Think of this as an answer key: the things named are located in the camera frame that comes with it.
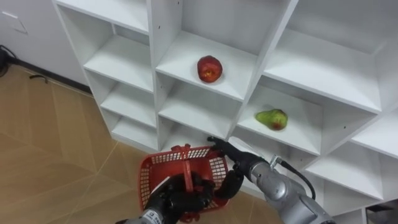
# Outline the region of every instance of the pear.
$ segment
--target pear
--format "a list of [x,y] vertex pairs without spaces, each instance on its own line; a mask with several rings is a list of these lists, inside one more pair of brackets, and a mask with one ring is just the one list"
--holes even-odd
[[256,114],[256,120],[273,131],[280,131],[287,126],[287,114],[279,109],[262,111]]

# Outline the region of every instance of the cable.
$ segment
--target cable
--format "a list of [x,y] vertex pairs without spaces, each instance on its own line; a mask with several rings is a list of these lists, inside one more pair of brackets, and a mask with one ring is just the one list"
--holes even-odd
[[8,52],[9,54],[11,54],[15,59],[18,59],[18,57],[17,57],[10,49],[8,49],[6,46],[0,45],[0,49],[7,50],[7,52]]
[[[4,51],[6,51],[8,54],[12,55],[15,59],[18,59],[18,57],[10,49],[8,49],[6,46],[0,45],[0,49],[4,49]],[[8,64],[5,64],[3,70],[0,71],[0,78],[5,76],[5,74],[9,70],[9,67],[10,66]]]
[[304,177],[303,174],[301,174],[299,171],[297,171],[296,169],[294,169],[294,167],[292,167],[290,164],[288,164],[286,161],[282,160],[282,162],[280,162],[280,165],[282,167],[285,167],[286,169],[288,169],[289,171],[293,172],[295,175],[297,175],[298,177],[300,177],[310,188],[311,190],[311,194],[312,194],[312,199],[316,199],[317,195],[315,193],[315,189],[313,188],[313,185],[311,184],[311,182]]

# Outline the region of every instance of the wooden floor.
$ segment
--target wooden floor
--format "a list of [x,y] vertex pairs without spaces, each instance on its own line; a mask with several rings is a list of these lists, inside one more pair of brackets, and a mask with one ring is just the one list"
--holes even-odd
[[[112,224],[140,214],[145,154],[113,141],[91,96],[21,67],[0,78],[0,223]],[[199,223],[280,223],[244,193]]]

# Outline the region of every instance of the red apple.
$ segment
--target red apple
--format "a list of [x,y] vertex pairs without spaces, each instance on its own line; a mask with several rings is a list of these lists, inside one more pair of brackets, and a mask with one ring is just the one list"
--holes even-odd
[[213,56],[206,56],[198,62],[198,74],[200,80],[212,83],[215,82],[223,73],[223,66],[220,61]]

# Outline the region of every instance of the red basket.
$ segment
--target red basket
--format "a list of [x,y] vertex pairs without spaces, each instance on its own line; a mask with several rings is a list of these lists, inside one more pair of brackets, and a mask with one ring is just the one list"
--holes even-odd
[[[228,166],[224,157],[218,157],[217,152],[211,151],[210,146],[191,148],[174,146],[170,152],[151,154],[141,162],[141,171],[138,176],[138,189],[141,210],[148,202],[150,193],[165,178],[184,173],[187,192],[193,191],[191,171],[194,171],[202,179],[212,180],[218,189],[228,172]],[[221,209],[229,200],[214,198],[208,207],[201,213]],[[193,219],[199,220],[197,213],[185,214],[180,221],[189,223]]]

